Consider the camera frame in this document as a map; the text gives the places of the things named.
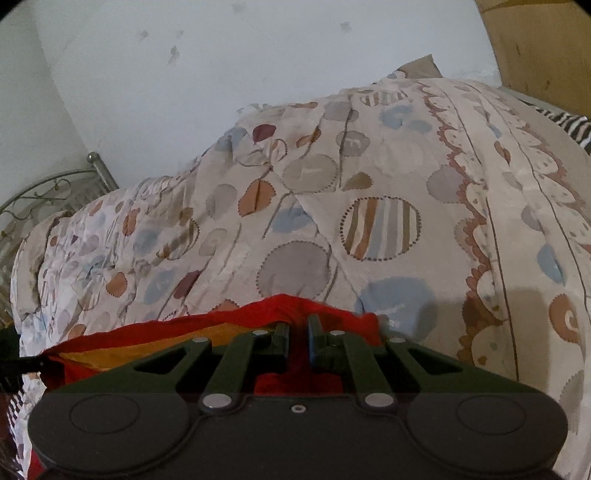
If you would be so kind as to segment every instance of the pillowcase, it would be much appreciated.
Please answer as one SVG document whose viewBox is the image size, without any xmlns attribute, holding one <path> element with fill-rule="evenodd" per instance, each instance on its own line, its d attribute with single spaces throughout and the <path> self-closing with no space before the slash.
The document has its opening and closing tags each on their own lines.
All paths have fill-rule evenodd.
<svg viewBox="0 0 591 480">
<path fill-rule="evenodd" d="M 420 59 L 409 61 L 402 65 L 399 72 L 404 72 L 410 79 L 440 79 L 443 78 L 441 72 L 433 61 L 433 55 L 425 55 Z"/>
</svg>

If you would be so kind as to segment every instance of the orange leaf shape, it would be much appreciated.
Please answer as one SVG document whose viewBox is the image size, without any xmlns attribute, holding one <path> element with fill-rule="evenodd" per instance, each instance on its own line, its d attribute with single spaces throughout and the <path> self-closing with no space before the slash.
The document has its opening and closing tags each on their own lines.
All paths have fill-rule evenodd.
<svg viewBox="0 0 591 480">
<path fill-rule="evenodd" d="M 238 310 L 240 305 L 232 300 L 224 300 L 221 302 L 217 307 L 214 307 L 210 310 L 210 312 L 231 312 L 233 310 Z"/>
<path fill-rule="evenodd" d="M 498 140 L 495 142 L 495 150 L 501 157 L 503 157 L 507 161 L 507 163 L 511 163 L 511 153 L 509 153 L 509 150 L 504 148 Z"/>
<path fill-rule="evenodd" d="M 88 214 L 92 217 L 96 212 L 98 212 L 100 210 L 100 208 L 102 206 L 103 206 L 103 201 L 101 200 L 94 207 L 92 207 L 92 210 L 90 212 L 88 212 Z"/>
<path fill-rule="evenodd" d="M 300 147 L 303 147 L 304 145 L 312 144 L 316 140 L 318 140 L 321 135 L 322 135 L 322 132 L 321 132 L 320 128 L 316 127 L 316 129 L 312 132 L 311 135 L 306 135 L 305 137 L 301 137 L 297 142 L 295 142 L 295 146 L 297 148 L 300 148 Z"/>
<path fill-rule="evenodd" d="M 68 340 L 72 340 L 73 338 L 84 335 L 85 331 L 86 331 L 86 325 L 83 325 L 81 323 L 77 323 L 76 325 L 74 325 L 72 327 L 72 330 L 70 330 L 70 333 L 68 333 Z"/>
<path fill-rule="evenodd" d="M 267 208 L 275 195 L 275 189 L 269 182 L 261 179 L 254 180 L 238 202 L 238 214 L 245 217 Z"/>
<path fill-rule="evenodd" d="M 137 220 L 139 213 L 139 208 L 134 208 L 131 210 L 123 220 L 123 234 L 125 236 L 130 236 L 132 233 L 135 232 L 135 222 Z"/>
<path fill-rule="evenodd" d="M 106 286 L 107 292 L 119 298 L 127 290 L 127 278 L 123 272 L 118 272 Z"/>
</svg>

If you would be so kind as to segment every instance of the striped circle pattern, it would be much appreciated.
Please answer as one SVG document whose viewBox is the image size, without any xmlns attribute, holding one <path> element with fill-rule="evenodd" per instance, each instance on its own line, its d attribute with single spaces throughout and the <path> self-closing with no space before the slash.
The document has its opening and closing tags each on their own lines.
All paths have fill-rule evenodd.
<svg viewBox="0 0 591 480">
<path fill-rule="evenodd" d="M 364 197 L 340 221 L 340 239 L 357 260 L 384 261 L 408 252 L 421 235 L 418 210 L 398 197 Z"/>
</svg>

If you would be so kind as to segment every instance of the wooden furniture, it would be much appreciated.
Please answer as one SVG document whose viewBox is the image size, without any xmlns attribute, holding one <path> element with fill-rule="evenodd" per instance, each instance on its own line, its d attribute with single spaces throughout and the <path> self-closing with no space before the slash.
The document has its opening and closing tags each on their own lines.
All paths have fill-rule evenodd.
<svg viewBox="0 0 591 480">
<path fill-rule="evenodd" d="M 591 117 L 591 16 L 572 0 L 476 0 L 503 86 Z"/>
</svg>

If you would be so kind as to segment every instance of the floral bedding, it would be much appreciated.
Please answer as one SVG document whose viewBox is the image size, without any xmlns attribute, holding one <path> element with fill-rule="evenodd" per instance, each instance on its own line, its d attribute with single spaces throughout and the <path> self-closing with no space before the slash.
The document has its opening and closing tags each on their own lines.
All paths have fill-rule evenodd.
<svg viewBox="0 0 591 480">
<path fill-rule="evenodd" d="M 385 334 L 555 398 L 569 418 L 556 470 L 583 478 L 591 193 L 569 182 L 568 147 L 547 141 L 560 129 L 533 126 L 528 108 L 480 83 L 395 72 L 247 116 L 191 169 L 27 239 L 12 282 L 21 354 L 278 293 L 375 312 Z M 39 242 L 41 261 L 21 264 Z M 20 306 L 23 271 L 37 281 Z M 14 419 L 25 471 L 43 389 L 25 379 Z"/>
</svg>

